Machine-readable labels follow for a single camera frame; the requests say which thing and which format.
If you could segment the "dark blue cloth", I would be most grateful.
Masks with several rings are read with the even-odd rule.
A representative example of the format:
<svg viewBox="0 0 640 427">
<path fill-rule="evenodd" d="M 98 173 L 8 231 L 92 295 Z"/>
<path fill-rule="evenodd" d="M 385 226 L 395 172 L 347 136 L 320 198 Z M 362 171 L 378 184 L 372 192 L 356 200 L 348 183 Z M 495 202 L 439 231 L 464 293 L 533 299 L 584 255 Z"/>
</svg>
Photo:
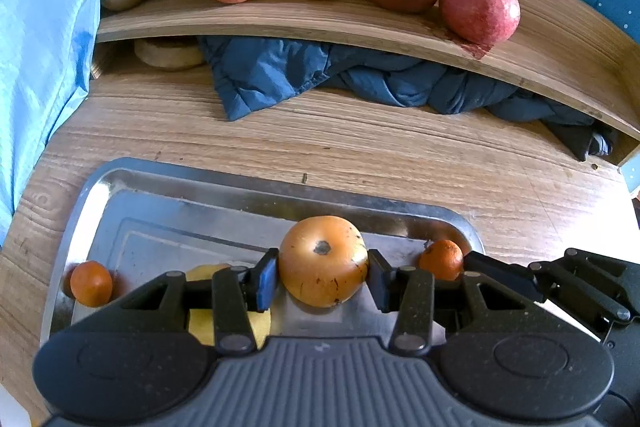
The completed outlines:
<svg viewBox="0 0 640 427">
<path fill-rule="evenodd" d="M 485 109 L 509 122 L 542 122 L 579 160 L 608 156 L 616 131 L 579 110 L 477 72 L 422 58 L 306 40 L 203 36 L 226 116 L 238 120 L 316 88 L 341 89 L 442 115 Z"/>
</svg>

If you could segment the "round orange fruit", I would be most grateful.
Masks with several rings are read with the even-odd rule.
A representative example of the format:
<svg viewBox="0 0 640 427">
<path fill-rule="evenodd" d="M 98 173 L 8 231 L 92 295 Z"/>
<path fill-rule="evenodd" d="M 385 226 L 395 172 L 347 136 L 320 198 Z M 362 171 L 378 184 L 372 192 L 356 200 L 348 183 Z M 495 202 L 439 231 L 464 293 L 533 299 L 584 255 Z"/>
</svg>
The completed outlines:
<svg viewBox="0 0 640 427">
<path fill-rule="evenodd" d="M 336 216 L 299 221 L 279 248 L 280 280 L 304 305 L 333 308 L 346 303 L 367 278 L 366 243 L 352 222 Z"/>
</svg>

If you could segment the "curved wooden shelf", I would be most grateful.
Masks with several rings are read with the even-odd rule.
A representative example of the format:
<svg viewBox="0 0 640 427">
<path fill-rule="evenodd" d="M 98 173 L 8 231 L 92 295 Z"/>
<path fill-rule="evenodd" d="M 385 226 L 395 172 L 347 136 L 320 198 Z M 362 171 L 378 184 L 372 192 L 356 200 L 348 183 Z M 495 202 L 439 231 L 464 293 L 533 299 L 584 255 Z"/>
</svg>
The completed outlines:
<svg viewBox="0 0 640 427">
<path fill-rule="evenodd" d="M 369 0 L 149 0 L 104 16 L 101 42 L 185 35 L 281 37 L 349 44 L 425 58 L 548 96 L 639 138 L 639 47 L 580 0 L 518 0 L 506 42 L 472 53 L 438 13 L 408 15 Z"/>
</svg>

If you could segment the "yellow lemon fruit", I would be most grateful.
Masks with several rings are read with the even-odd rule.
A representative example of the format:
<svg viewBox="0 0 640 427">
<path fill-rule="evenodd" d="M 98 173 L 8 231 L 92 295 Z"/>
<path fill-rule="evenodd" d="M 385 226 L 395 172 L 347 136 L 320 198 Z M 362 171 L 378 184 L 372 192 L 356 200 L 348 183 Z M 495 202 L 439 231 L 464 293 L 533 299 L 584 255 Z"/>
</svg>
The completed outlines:
<svg viewBox="0 0 640 427">
<path fill-rule="evenodd" d="M 271 329 L 271 311 L 256 312 L 247 309 L 238 272 L 233 270 L 238 287 L 231 286 L 231 277 L 223 277 L 222 285 L 215 283 L 215 308 L 192 308 L 189 314 L 188 332 L 202 345 L 213 347 L 216 343 L 216 321 L 222 319 L 226 333 L 245 333 L 246 326 L 254 338 L 255 348 L 262 349 Z"/>
</svg>

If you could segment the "small orange in tray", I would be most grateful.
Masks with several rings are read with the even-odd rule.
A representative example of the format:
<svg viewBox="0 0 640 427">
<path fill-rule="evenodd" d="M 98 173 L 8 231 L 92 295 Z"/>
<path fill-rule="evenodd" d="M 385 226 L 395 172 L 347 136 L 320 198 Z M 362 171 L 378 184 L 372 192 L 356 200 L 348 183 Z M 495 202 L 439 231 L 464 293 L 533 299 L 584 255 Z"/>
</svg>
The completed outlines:
<svg viewBox="0 0 640 427">
<path fill-rule="evenodd" d="M 81 305 L 99 308 L 111 300 L 113 279 L 104 265 L 88 260 L 73 269 L 70 274 L 70 290 Z"/>
</svg>

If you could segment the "steel tray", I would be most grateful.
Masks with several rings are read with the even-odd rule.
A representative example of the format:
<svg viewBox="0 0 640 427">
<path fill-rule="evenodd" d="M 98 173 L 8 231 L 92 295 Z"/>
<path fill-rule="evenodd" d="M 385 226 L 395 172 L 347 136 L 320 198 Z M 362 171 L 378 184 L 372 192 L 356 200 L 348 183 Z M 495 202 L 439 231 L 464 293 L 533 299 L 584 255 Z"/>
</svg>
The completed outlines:
<svg viewBox="0 0 640 427">
<path fill-rule="evenodd" d="M 168 271 L 251 267 L 297 221 L 326 215 L 356 225 L 394 267 L 411 265 L 437 239 L 466 253 L 484 249 L 469 221 L 440 206 L 118 158 L 79 192 L 53 265 L 40 339 L 91 314 L 67 284 L 81 262 L 104 265 L 119 297 Z"/>
</svg>

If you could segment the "light blue sleeve garment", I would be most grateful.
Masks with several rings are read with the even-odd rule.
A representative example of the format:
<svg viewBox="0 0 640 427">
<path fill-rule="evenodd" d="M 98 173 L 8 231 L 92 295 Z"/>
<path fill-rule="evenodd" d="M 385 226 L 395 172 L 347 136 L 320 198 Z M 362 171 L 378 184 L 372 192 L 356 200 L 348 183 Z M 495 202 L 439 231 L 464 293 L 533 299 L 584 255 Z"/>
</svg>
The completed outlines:
<svg viewBox="0 0 640 427">
<path fill-rule="evenodd" d="M 1 0 L 1 230 L 52 134 L 89 93 L 100 0 Z"/>
</svg>

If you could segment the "small orange red fruit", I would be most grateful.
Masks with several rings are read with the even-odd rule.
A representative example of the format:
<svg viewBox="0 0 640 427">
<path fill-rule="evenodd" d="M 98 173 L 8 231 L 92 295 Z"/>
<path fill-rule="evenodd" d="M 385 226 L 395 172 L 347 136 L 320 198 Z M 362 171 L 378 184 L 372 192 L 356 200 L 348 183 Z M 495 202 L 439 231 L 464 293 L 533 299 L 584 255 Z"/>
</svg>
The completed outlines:
<svg viewBox="0 0 640 427">
<path fill-rule="evenodd" d="M 462 250 L 449 239 L 439 239 L 425 248 L 418 267 L 432 273 L 436 280 L 454 281 L 463 271 Z"/>
</svg>

